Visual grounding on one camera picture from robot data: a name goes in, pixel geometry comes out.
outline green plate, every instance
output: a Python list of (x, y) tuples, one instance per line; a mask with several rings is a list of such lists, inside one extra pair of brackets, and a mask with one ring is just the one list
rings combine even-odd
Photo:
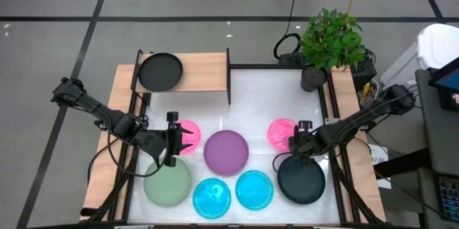
[[(191, 173), (188, 166), (182, 160), (176, 160), (175, 167), (163, 166), (156, 174), (143, 179), (143, 190), (147, 198), (157, 205), (169, 207), (178, 204), (191, 189)], [(146, 173), (151, 173), (155, 169), (156, 164), (153, 163)]]

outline green leaves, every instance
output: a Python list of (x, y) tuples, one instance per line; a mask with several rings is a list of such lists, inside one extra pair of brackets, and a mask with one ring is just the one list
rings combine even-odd
[(339, 42), (339, 40), (336, 40), (336, 41), (334, 42), (333, 47), (334, 47), (335, 49), (341, 48), (341, 43)]
[(336, 9), (331, 10), (331, 12), (330, 12), (330, 18), (335, 18), (337, 14), (338, 14), (338, 12), (337, 12)]
[(338, 63), (339, 57), (334, 57), (328, 61), (328, 67), (334, 67)]
[(307, 38), (306, 38), (306, 39), (304, 39), (303, 41), (304, 41), (304, 44), (305, 44), (306, 46), (309, 46), (309, 47), (312, 47), (312, 46), (313, 46), (313, 41), (312, 41), (311, 39), (307, 39)]
[(327, 34), (333, 33), (333, 27), (327, 27)]
[(352, 35), (346, 34), (346, 36), (344, 36), (343, 38), (344, 45), (348, 45), (351, 42), (351, 39), (352, 39)]
[(323, 26), (321, 25), (318, 25), (316, 26), (316, 32), (323, 32), (325, 28), (323, 28)]
[(308, 30), (301, 37), (306, 63), (316, 67), (358, 65), (366, 57), (366, 49), (356, 30), (362, 31), (355, 18), (336, 9), (322, 9), (317, 17), (310, 18)]
[(329, 12), (327, 9), (322, 8), (322, 14), (324, 17), (327, 17), (329, 15)]

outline potted plant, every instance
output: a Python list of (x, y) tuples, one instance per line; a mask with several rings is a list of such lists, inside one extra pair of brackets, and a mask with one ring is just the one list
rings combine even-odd
[(326, 82), (327, 69), (357, 67), (364, 60), (366, 50), (355, 29), (362, 32), (355, 18), (336, 9), (322, 9), (317, 17), (311, 17), (301, 37), (305, 63), (301, 72), (302, 89), (311, 92), (322, 86)]

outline white table surface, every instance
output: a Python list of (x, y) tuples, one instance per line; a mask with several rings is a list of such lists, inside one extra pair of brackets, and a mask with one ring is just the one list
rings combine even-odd
[[(300, 70), (232, 70), (232, 104), (225, 93), (154, 93), (147, 107), (150, 129), (165, 129), (166, 113), (178, 111), (180, 119), (195, 122), (201, 130), (200, 145), (190, 154), (179, 156), (189, 166), (193, 182), (183, 202), (172, 207), (158, 206), (146, 198), (143, 178), (134, 179), (129, 223), (211, 223), (211, 224), (339, 224), (336, 195), (329, 164), (317, 158), (326, 178), (326, 188), (315, 203), (299, 205), (283, 196), (278, 188), (272, 160), (278, 152), (268, 142), (268, 126), (277, 118), (295, 122), (309, 120), (313, 127), (323, 125), (318, 92), (307, 93), (300, 88)], [(250, 156), (245, 168), (236, 175), (221, 177), (212, 173), (204, 161), (206, 140), (220, 130), (233, 130), (244, 136)], [(137, 173), (145, 174), (152, 158), (140, 152)], [(244, 208), (235, 196), (239, 176), (247, 170), (258, 169), (272, 180), (275, 193), (263, 210)], [(228, 212), (215, 220), (197, 214), (192, 205), (196, 185), (203, 179), (216, 177), (227, 183), (232, 192)]]

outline table leg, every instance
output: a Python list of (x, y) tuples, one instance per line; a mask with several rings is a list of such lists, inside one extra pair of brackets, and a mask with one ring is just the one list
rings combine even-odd
[(377, 178), (382, 179), (396, 174), (412, 172), (420, 167), (431, 166), (429, 149), (426, 147), (411, 154), (405, 154), (404, 156), (375, 164), (373, 168), (375, 172), (381, 175), (381, 177), (377, 175)]

